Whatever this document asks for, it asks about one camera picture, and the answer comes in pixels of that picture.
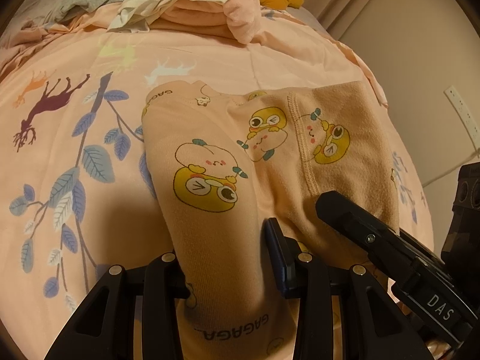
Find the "peach folded garment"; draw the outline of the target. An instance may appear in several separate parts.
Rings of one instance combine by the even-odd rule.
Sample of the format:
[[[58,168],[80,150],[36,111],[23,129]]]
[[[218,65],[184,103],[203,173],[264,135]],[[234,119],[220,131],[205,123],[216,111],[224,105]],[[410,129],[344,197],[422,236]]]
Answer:
[[[177,0],[149,27],[234,39],[223,6],[217,2]]]

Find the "pink cartoon print garment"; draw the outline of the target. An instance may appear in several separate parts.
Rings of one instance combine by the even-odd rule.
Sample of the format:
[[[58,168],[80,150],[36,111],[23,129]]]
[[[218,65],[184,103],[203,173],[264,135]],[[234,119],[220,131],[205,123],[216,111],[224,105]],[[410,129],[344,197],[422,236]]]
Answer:
[[[361,81],[224,94],[172,81],[145,99],[147,166],[191,297],[178,308],[187,359],[289,359],[298,304],[278,292],[261,231],[328,265],[366,253],[317,217],[336,190],[397,227],[397,192],[377,99]]]

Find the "white wall power strip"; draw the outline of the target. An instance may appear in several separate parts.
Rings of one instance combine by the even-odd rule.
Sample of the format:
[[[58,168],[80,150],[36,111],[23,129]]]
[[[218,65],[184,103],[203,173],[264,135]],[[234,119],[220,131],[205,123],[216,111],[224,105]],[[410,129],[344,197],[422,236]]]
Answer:
[[[447,97],[448,101],[456,111],[457,115],[460,118],[460,121],[465,127],[466,132],[469,135],[470,140],[473,143],[473,146],[476,150],[479,149],[479,125],[473,117],[473,113],[468,108],[466,102],[460,96],[456,88],[451,85],[444,90],[444,94]]]

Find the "pink crumpled garment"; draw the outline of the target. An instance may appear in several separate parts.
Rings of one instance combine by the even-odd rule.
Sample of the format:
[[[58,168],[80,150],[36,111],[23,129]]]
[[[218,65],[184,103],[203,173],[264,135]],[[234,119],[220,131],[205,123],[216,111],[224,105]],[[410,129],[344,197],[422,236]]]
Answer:
[[[223,12],[233,37],[242,45],[249,44],[260,30],[260,0],[228,0]]]

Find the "pink patterned bed sheet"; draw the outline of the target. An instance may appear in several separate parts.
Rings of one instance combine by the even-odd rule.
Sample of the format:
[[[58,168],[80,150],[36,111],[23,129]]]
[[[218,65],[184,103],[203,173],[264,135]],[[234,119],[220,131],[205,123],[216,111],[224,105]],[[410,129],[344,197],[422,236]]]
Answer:
[[[382,87],[352,49],[287,11],[261,8],[247,45],[235,38],[108,29],[117,5],[42,28],[56,0],[26,0],[1,39],[1,321],[42,359],[113,264],[175,251],[147,166],[149,92],[201,81],[224,94],[369,86],[391,154],[406,231],[434,244],[422,184],[388,115]]]

